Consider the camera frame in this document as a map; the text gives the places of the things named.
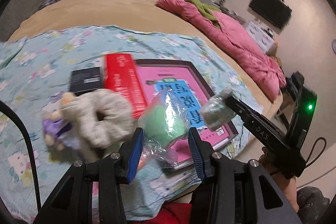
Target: blue gripper pad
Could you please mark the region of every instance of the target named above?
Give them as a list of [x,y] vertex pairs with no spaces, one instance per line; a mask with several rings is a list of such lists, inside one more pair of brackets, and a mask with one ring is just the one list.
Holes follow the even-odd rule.
[[193,157],[197,177],[205,182],[213,176],[210,155],[214,152],[210,143],[202,141],[195,127],[189,129],[189,148]]
[[128,171],[126,175],[126,183],[129,184],[135,178],[137,174],[139,160],[142,153],[142,143],[143,143],[143,129],[137,128],[134,132],[133,138],[130,141],[129,148],[129,159],[128,159]]

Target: finger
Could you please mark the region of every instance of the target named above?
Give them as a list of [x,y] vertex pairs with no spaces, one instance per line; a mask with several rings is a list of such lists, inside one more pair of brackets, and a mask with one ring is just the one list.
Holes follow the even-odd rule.
[[269,161],[268,161],[267,156],[265,154],[260,156],[259,162],[263,167],[265,167],[265,165],[269,164]]
[[[274,165],[272,164],[266,164],[265,166],[263,166],[265,168],[265,170],[268,172],[268,173],[272,173],[274,171],[277,171],[278,168],[276,168]],[[275,175],[272,176],[272,178],[276,178],[276,175],[282,175],[280,172],[279,173],[276,173]]]

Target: blue floral bedsheet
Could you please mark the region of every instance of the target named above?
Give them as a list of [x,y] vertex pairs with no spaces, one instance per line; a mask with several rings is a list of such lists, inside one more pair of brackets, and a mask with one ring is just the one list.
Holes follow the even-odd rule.
[[[148,33],[117,26],[74,27],[50,31],[2,44],[0,50],[0,100],[22,119],[29,132],[40,183],[42,202],[63,176],[73,157],[50,152],[43,142],[41,109],[53,107],[61,92],[68,90],[72,70],[101,66],[102,56],[128,52],[134,59],[176,59],[191,61],[215,93],[231,87],[252,108],[261,111],[237,72],[229,67],[198,37]],[[239,135],[224,150],[236,156],[250,133],[239,117],[233,119]],[[0,196],[9,211],[28,222],[37,210],[32,172],[20,131],[0,113]],[[165,200],[198,184],[190,168],[166,176],[155,162],[138,172],[131,185],[122,186],[128,220],[152,218]],[[98,219],[97,185],[93,189],[93,218]]]

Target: hand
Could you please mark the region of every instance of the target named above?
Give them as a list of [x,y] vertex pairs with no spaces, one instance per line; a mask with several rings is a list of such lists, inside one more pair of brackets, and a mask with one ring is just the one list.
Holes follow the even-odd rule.
[[[268,158],[266,156],[267,149],[266,147],[262,148],[264,152],[263,155],[260,156],[259,162],[266,169],[268,173],[272,173],[277,170],[272,164],[269,163]],[[276,173],[272,176],[275,182],[280,187],[283,194],[288,199],[289,203],[292,205],[294,211],[297,213],[299,210],[299,206],[296,202],[296,178],[292,177],[291,179],[286,179],[282,173]]]

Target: beige bedspread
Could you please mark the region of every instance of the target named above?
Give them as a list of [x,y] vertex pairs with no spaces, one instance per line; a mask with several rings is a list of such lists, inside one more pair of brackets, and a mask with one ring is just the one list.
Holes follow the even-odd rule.
[[263,114],[272,118],[282,103],[282,95],[271,103],[246,72],[228,55],[222,52],[204,34],[183,21],[155,6],[157,0],[61,0],[36,12],[25,20],[10,37],[15,41],[50,30],[62,30],[75,26],[117,25],[122,28],[178,33],[200,37],[211,49],[238,72],[257,102],[264,107]]

